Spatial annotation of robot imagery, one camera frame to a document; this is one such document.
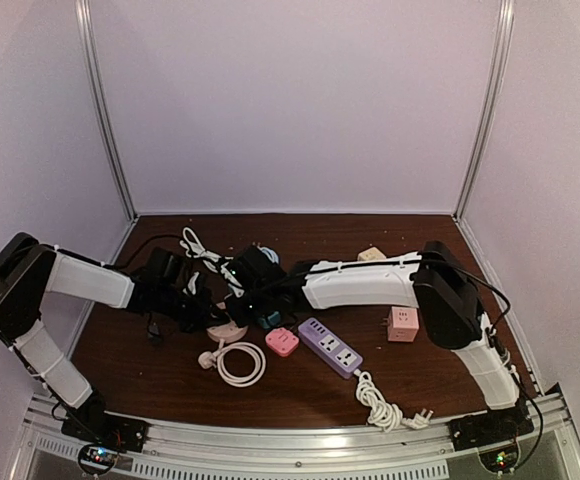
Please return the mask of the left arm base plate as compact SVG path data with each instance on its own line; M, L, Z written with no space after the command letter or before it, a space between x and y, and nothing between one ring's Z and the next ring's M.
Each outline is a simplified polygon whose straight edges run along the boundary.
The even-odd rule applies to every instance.
M68 413L61 432L69 437L96 443L121 452L143 450L148 423L107 413L99 407Z

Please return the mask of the teal power strip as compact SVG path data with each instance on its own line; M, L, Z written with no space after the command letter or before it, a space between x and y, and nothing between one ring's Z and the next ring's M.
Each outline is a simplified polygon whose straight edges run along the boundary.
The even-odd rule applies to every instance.
M282 324L282 315L279 311L274 311L257 319L257 324L265 331L279 328Z

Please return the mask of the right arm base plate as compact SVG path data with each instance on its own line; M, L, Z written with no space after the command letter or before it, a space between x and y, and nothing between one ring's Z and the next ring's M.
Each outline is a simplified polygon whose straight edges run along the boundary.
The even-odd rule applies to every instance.
M527 406L521 402L512 408L487 410L453 419L448 425L456 451L509 442L534 431Z

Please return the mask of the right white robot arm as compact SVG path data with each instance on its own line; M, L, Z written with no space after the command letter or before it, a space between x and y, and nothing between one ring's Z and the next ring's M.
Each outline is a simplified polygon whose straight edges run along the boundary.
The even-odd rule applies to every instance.
M378 261L304 261L284 271L250 246L220 269L232 292L225 305L238 325L274 312L295 314L347 306L399 306L419 311L429 340L455 353L494 410L483 419L489 440L505 440L521 424L518 378L481 297L485 282L448 247L430 241L419 251Z

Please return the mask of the small dark plug charger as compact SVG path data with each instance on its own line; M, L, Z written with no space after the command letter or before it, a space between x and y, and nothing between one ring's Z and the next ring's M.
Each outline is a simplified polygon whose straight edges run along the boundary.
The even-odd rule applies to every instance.
M164 341L164 336L162 335L159 326L156 323L149 323L146 329L147 337L149 342L153 346L159 346Z

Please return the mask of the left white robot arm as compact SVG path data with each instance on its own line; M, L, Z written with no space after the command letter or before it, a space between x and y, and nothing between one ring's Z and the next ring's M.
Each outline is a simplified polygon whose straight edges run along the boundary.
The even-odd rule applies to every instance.
M145 265L127 274L25 232L0 251L0 340L64 406L79 409L74 425L91 443L107 442L114 424L87 405L95 400L95 390L48 333L41 314L44 296L56 293L139 315L162 315L185 333L223 323L226 317L199 274L179 285L184 262L182 256L156 247Z

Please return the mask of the purple power strip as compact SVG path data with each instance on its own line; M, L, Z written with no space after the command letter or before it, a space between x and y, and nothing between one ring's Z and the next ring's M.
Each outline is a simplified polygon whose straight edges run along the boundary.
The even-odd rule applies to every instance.
M298 327L301 342L343 379L351 379L363 364L363 357L316 318Z

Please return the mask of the beige cube socket adapter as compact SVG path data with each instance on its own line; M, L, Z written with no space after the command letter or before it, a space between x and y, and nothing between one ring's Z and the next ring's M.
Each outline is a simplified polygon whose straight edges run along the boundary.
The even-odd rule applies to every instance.
M357 260L358 261L381 261L381 260L385 260L386 259L386 255L377 247L372 246L370 248L367 248L361 252L358 253L357 255Z

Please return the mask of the pink cube socket adapter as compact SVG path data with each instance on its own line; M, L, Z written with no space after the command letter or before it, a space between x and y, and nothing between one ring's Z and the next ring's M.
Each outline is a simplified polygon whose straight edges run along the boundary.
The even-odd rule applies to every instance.
M419 332L418 310L412 307L392 306L385 319L388 342L413 343Z

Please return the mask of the pink square plug adapter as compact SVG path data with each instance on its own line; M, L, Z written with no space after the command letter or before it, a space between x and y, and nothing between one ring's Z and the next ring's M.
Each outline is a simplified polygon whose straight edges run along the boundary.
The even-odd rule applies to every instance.
M267 347L282 358L290 356L299 346L299 338L286 328L276 328L265 336Z

